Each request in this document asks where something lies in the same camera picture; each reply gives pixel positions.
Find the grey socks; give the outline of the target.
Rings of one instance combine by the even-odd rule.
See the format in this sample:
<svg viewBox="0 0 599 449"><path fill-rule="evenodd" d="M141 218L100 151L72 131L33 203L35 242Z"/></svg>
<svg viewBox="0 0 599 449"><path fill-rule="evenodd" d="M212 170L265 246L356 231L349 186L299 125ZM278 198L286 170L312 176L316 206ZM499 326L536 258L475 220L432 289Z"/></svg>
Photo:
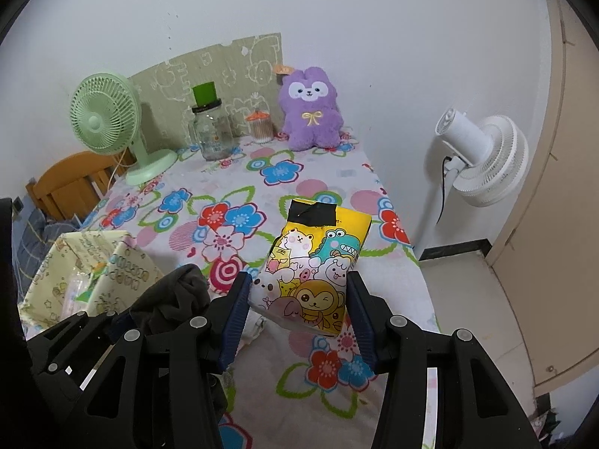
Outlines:
<svg viewBox="0 0 599 449"><path fill-rule="evenodd" d="M161 335L202 315L209 303L207 280L198 266L189 263L148 288L130 307L130 315L144 333Z"/></svg>

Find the yellow cartoon tissue pack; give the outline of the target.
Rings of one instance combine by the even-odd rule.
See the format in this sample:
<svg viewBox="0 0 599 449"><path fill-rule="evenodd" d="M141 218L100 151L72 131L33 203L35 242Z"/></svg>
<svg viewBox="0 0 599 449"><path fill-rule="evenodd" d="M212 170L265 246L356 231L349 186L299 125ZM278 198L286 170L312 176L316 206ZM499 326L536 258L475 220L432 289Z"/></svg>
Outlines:
<svg viewBox="0 0 599 449"><path fill-rule="evenodd" d="M287 221L253 280L250 305L286 329L338 336L346 284L370 231L365 213L293 200Z"/></svg>

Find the floral tablecloth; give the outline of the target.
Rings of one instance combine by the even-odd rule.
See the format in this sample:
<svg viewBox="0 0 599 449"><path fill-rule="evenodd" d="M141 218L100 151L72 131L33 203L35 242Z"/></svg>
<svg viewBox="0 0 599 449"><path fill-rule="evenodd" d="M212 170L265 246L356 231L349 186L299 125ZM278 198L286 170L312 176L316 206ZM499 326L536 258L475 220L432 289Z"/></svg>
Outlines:
<svg viewBox="0 0 599 449"><path fill-rule="evenodd" d="M234 277L269 270L275 290L298 284L269 249L294 200L335 204L367 215L366 239L342 236L344 253L368 290L427 329L435 312L409 239L379 177L352 137L334 149L293 152L282 140L241 142L230 157L204 160L184 149L164 174L137 187L118 181L85 219L82 236L49 243L30 277L22 317L44 329L60 319L70 276L62 260L91 266L109 282L94 306L121 310L161 273L195 263L213 294ZM221 376L227 448L368 448L386 380L368 368L349 320L334 312L335 339L290 332L250 314L240 353Z"/></svg>

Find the yellow fabric storage box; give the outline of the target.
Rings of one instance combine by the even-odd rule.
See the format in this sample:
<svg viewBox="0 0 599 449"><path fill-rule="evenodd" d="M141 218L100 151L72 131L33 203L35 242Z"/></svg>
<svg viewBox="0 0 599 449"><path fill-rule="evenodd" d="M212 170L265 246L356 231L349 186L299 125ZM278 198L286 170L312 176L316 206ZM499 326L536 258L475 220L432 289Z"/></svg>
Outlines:
<svg viewBox="0 0 599 449"><path fill-rule="evenodd" d="M24 322L40 329L80 311L121 313L161 278L149 254L124 230L64 233L18 310Z"/></svg>

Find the blue plaid pillow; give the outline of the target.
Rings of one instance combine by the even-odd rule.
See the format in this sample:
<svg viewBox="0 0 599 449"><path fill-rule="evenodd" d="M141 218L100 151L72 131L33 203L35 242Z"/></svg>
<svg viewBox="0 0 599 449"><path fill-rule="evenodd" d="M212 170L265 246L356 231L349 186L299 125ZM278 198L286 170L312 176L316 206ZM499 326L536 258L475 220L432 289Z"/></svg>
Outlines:
<svg viewBox="0 0 599 449"><path fill-rule="evenodd" d="M34 209L22 223L16 236L16 253L13 257L19 299L27 294L54 242L61 234L72 231L72 224L51 220L40 209Z"/></svg>

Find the beige wooden door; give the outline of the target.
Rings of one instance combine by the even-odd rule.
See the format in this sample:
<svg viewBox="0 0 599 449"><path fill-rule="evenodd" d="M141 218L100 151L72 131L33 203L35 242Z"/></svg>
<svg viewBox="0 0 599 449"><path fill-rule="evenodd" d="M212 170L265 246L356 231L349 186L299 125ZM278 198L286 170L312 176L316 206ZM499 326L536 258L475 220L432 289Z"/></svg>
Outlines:
<svg viewBox="0 0 599 449"><path fill-rule="evenodd" d="M521 193L487 257L511 305L534 393L598 364L598 50L566 0L546 0L551 75Z"/></svg>

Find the glass mason jar mug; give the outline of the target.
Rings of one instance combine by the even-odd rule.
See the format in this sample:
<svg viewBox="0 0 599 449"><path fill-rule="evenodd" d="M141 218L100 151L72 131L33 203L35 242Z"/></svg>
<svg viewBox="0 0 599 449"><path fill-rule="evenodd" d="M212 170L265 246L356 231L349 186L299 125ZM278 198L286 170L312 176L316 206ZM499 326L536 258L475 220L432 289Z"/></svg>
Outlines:
<svg viewBox="0 0 599 449"><path fill-rule="evenodd" d="M193 107L189 126L192 144L200 149L207 161L227 158L234 149L234 135L228 114L217 100L211 106Z"/></svg>

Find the toothpick jar orange lid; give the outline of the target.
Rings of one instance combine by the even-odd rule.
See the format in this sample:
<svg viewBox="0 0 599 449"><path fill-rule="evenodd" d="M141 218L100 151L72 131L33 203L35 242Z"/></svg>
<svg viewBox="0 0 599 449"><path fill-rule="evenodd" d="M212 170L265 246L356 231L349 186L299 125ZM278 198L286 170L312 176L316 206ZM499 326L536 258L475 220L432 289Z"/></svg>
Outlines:
<svg viewBox="0 0 599 449"><path fill-rule="evenodd" d="M274 137L274 127L270 114L255 110L246 117L251 136L256 143L270 142Z"/></svg>

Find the white standing fan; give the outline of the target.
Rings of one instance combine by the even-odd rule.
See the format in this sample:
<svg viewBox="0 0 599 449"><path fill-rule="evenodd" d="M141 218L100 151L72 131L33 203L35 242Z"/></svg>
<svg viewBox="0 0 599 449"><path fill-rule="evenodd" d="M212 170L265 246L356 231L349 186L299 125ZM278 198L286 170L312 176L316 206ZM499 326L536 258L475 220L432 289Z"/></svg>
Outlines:
<svg viewBox="0 0 599 449"><path fill-rule="evenodd" d="M426 195L414 253L423 260L463 243L493 243L525 178L530 151L513 119L471 120L449 107L428 123L423 159Z"/></svg>

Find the green cup on jar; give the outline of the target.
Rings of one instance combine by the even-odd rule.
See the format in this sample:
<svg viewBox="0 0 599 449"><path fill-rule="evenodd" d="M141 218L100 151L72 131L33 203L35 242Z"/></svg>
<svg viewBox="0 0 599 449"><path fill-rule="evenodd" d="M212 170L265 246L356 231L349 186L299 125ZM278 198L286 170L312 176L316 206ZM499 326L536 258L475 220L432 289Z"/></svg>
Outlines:
<svg viewBox="0 0 599 449"><path fill-rule="evenodd" d="M192 93L197 107L206 107L218 100L213 81L204 82L192 87Z"/></svg>

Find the purple plush bunny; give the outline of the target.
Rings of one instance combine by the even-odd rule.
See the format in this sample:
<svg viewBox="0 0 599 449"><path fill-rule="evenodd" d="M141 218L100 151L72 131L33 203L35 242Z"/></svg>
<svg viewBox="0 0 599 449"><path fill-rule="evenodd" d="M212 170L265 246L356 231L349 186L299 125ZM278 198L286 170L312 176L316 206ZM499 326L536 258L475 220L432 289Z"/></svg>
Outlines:
<svg viewBox="0 0 599 449"><path fill-rule="evenodd" d="M282 78L278 103L284 114L282 132L292 151L336 148L343 119L337 91L320 67L295 70Z"/></svg>

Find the green desk fan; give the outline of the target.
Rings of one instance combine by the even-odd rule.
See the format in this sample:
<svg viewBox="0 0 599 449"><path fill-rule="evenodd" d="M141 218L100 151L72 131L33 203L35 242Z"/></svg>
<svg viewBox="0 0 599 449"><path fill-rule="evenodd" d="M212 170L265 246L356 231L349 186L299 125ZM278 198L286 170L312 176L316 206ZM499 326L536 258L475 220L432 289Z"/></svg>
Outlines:
<svg viewBox="0 0 599 449"><path fill-rule="evenodd" d="M115 155L128 150L133 154L135 163L125 176L129 186L153 180L178 159L170 149L146 149L139 95L120 74L100 72L85 77L74 91L69 117L74 135L90 151Z"/></svg>

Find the green patterned cardboard panel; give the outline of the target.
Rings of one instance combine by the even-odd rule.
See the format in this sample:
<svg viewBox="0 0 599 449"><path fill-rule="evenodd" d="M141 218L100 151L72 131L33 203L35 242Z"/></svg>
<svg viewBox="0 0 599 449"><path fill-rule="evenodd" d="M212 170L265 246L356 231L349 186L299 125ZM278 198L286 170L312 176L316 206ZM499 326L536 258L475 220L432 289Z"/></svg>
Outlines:
<svg viewBox="0 0 599 449"><path fill-rule="evenodd" d="M281 34L243 37L163 61L130 77L142 107L141 135L149 151L192 144L188 125L196 100L193 87L215 84L236 136L250 133L246 117L256 110L283 125L275 67L283 63Z"/></svg>

